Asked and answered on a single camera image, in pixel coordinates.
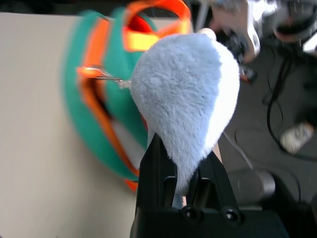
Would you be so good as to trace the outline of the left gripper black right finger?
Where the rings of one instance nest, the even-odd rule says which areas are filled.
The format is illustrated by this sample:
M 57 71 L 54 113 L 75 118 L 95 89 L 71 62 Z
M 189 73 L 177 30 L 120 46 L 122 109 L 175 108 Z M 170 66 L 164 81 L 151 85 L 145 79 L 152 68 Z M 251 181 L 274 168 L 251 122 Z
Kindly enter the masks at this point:
M 227 172 L 214 152 L 203 159 L 191 178 L 187 204 L 210 208 L 223 214 L 239 214 Z

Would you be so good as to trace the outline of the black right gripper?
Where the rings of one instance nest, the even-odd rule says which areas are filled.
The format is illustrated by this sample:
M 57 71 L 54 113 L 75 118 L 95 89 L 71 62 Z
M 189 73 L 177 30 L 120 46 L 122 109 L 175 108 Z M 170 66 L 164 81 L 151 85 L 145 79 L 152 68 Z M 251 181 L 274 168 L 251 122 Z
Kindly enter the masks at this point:
M 257 79 L 257 73 L 243 64 L 245 46 L 239 37 L 231 32 L 224 45 L 231 51 L 239 64 L 240 79 L 245 83 L 252 85 Z

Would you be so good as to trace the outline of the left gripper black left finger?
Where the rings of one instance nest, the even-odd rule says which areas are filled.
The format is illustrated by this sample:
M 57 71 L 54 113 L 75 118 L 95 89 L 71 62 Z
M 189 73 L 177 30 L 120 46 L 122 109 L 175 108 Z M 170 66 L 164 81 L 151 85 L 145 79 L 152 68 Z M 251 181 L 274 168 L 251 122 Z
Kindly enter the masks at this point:
M 174 163 L 155 134 L 140 163 L 136 207 L 172 207 L 176 175 Z

